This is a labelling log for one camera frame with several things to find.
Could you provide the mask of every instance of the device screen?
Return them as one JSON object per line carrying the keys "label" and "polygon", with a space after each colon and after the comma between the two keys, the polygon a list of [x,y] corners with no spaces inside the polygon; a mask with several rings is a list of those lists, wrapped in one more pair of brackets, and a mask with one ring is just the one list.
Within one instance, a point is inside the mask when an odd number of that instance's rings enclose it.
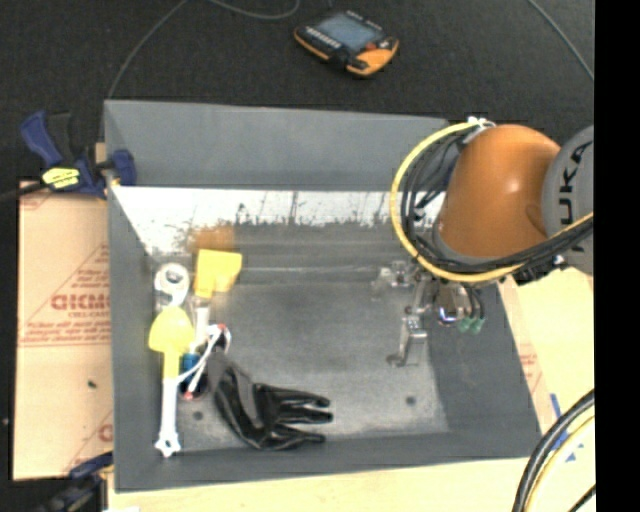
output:
{"label": "device screen", "polygon": [[365,44],[378,35],[373,28],[358,23],[345,14],[324,20],[316,28],[353,51],[361,50]]}

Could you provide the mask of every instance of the small yellow block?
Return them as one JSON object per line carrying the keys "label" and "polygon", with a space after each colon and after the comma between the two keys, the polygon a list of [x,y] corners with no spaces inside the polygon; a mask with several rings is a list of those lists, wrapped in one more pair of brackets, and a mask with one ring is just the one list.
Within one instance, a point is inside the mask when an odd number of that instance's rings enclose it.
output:
{"label": "small yellow block", "polygon": [[242,268],[242,254],[200,249],[193,283],[198,297],[210,298],[214,292],[228,292]]}

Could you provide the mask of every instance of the tape roll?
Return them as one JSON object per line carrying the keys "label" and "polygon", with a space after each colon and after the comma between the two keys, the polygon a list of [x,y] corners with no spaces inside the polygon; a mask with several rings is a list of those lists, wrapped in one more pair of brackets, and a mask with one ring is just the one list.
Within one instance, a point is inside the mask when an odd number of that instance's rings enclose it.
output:
{"label": "tape roll", "polygon": [[189,271],[179,263],[165,263],[154,279],[154,288],[171,297],[170,306],[180,306],[184,302],[189,285]]}

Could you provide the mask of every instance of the yellow cable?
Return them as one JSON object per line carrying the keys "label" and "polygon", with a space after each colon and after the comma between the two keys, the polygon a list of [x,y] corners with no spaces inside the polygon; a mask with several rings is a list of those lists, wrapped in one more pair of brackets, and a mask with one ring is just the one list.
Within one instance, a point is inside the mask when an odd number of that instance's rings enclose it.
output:
{"label": "yellow cable", "polygon": [[546,481],[549,480],[550,475],[563,463],[569,454],[573,452],[580,442],[588,435],[595,426],[596,416],[595,414],[589,416],[582,424],[572,432],[562,443],[555,453],[549,457],[549,460],[540,471],[540,474],[535,479],[533,486],[531,487],[531,493],[529,499],[525,503],[524,512],[532,512],[535,506],[535,502],[538,499],[540,490]]}
{"label": "yellow cable", "polygon": [[[479,126],[478,122],[454,124],[431,134],[429,137],[427,137],[422,142],[420,142],[416,147],[414,147],[411,150],[411,152],[405,157],[405,159],[400,164],[400,167],[396,172],[393,182],[391,183],[391,190],[389,193],[389,213],[391,217],[391,224],[396,233],[396,236],[400,239],[400,242],[402,243],[404,248],[409,252],[409,254],[411,254],[413,258],[416,259],[416,261],[418,261],[418,263],[420,263],[420,265],[422,265],[425,269],[431,272],[434,276],[440,277],[443,279],[448,279],[450,281],[461,282],[461,283],[480,283],[485,281],[491,281],[494,279],[499,279],[501,277],[504,277],[510,274],[514,270],[517,270],[518,268],[522,267],[524,263],[520,263],[517,265],[508,266],[508,267],[500,267],[495,270],[491,270],[487,272],[479,272],[475,274],[460,274],[457,272],[451,272],[448,270],[444,270],[440,267],[437,267],[436,265],[431,263],[429,260],[427,260],[424,256],[422,256],[418,252],[415,246],[407,238],[407,235],[404,233],[404,230],[402,229],[402,221],[400,220],[400,214],[397,208],[398,190],[400,189],[400,182],[402,181],[402,178],[404,178],[404,175],[406,174],[407,170],[413,165],[413,163],[422,154],[424,150],[426,150],[429,146],[439,141],[440,139],[446,137],[447,135],[463,132],[465,130],[468,130],[469,128],[473,128],[477,126]],[[551,238],[559,236],[562,233],[568,231],[569,229],[573,229],[577,227],[578,225],[588,221],[592,217],[593,217],[593,212],[585,215],[584,217],[577,220],[570,226],[567,226],[566,228],[558,231]]]}

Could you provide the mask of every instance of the black glove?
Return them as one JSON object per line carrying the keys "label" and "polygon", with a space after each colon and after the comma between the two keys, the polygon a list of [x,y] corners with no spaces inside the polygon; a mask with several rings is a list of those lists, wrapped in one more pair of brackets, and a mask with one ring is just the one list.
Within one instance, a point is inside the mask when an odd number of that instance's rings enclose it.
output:
{"label": "black glove", "polygon": [[303,432],[289,424],[329,423],[329,400],[290,389],[256,384],[223,352],[207,362],[210,389],[220,414],[246,443],[259,450],[286,450],[304,443],[322,443],[321,434]]}

